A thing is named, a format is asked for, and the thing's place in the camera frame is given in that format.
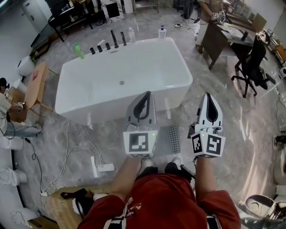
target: black office chair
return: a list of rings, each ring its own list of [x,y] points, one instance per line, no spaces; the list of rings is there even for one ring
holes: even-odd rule
[[[252,82],[254,82],[255,86],[260,86],[265,90],[268,89],[268,81],[276,84],[275,80],[269,74],[265,74],[264,70],[260,67],[261,62],[266,55],[266,48],[264,44],[265,43],[260,38],[258,38],[258,36],[256,36],[251,53],[244,60],[240,60],[236,64],[236,69],[241,71],[243,77],[233,76],[231,80],[234,81],[234,79],[238,79],[245,81],[246,85],[243,98],[246,98],[248,86],[250,86],[254,91],[254,96],[257,95]]]

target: plastic bottle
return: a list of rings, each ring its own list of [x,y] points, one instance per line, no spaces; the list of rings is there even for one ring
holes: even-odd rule
[[[80,46],[76,43],[76,54],[81,58],[81,59],[84,59],[84,54],[83,52],[81,51],[81,48]]]
[[[164,26],[161,25],[161,29],[158,31],[158,38],[163,39],[166,37],[166,30],[164,29]]]
[[[131,27],[128,30],[128,34],[129,34],[130,42],[131,43],[135,43],[136,42],[135,33],[134,33],[134,30]]]

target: red shirt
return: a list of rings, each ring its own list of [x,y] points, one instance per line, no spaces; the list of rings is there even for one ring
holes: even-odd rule
[[[223,229],[239,229],[238,212],[226,191],[214,191],[196,198],[182,177],[158,174],[134,183],[128,205],[127,229],[207,229],[206,213],[214,214]],[[107,220],[121,216],[125,203],[109,195],[96,200],[78,229],[102,229]]]

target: gray tile floor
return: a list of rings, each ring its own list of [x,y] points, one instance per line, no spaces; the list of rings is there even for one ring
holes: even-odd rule
[[[264,194],[272,197],[275,193],[273,180],[273,161],[276,152],[272,147],[272,137],[278,134],[278,123],[275,118],[276,101],[278,99],[277,88],[281,93],[285,91],[284,84],[278,78],[277,65],[274,57],[268,52],[268,61],[263,60],[262,67],[277,80],[277,86],[269,84],[269,90],[258,88],[258,96],[254,98],[249,91],[246,99],[242,98],[245,84],[241,81],[231,81],[235,75],[234,65],[236,57],[220,57],[212,71],[208,70],[208,58],[205,54],[199,54],[195,49],[195,34],[187,28],[174,28],[176,23],[183,23],[180,13],[175,9],[162,9],[160,13],[155,10],[145,10],[136,16],[128,15],[126,19],[113,24],[104,24],[90,30],[89,26],[70,32],[65,43],[55,41],[40,62],[46,61],[56,72],[61,71],[62,65],[75,58],[73,51],[77,42],[85,53],[90,47],[105,39],[112,42],[110,30],[113,29],[121,42],[120,32],[133,27],[137,40],[157,37],[158,29],[165,25],[167,36],[172,37],[181,51],[190,72],[193,75],[193,84],[185,96],[182,104],[170,110],[171,118],[166,111],[157,112],[157,123],[160,126],[175,124],[179,126],[181,154],[184,164],[193,170],[191,142],[186,139],[188,125],[196,120],[196,112],[201,97],[205,92],[211,93],[221,105],[223,110],[224,135],[227,137],[222,158],[212,159],[215,175],[219,177],[218,189],[227,190],[234,202],[245,200],[251,194]],[[191,25],[198,31],[198,25]],[[44,103],[55,105],[57,84],[59,77],[50,74],[44,94]],[[278,113],[282,126],[285,111],[279,104]],[[37,116],[29,113],[27,122],[34,122]],[[43,132],[37,138],[32,139],[36,154],[42,165],[42,189],[48,182],[61,172],[65,162],[67,144],[70,150],[72,146],[87,146],[95,153],[95,149],[81,130],[81,126],[70,123],[67,141],[68,120],[55,112],[42,110],[44,121]],[[114,163],[116,168],[122,164],[125,153],[123,149],[122,131],[124,130],[122,119],[106,123],[94,124],[92,129],[84,127],[91,141],[97,146],[105,163]],[[32,160],[33,150],[25,143],[23,150],[17,151],[16,162],[19,169],[28,176],[28,183],[21,184],[20,188],[27,207],[36,211],[40,209],[49,216],[45,206],[45,197],[40,198],[40,170],[36,161]],[[48,188],[49,193],[53,189],[63,186],[97,185],[113,179],[116,172],[103,173],[100,178],[94,178],[90,156],[92,154],[86,148],[74,148],[66,162],[65,173],[57,180],[54,188]],[[176,155],[154,158],[160,169],[171,161]]]

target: freestanding bathtub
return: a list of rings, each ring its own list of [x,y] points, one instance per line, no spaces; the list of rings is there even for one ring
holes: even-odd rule
[[[156,111],[178,107],[193,77],[172,38],[149,39],[65,63],[55,111],[81,125],[123,118],[129,104],[152,91]]]

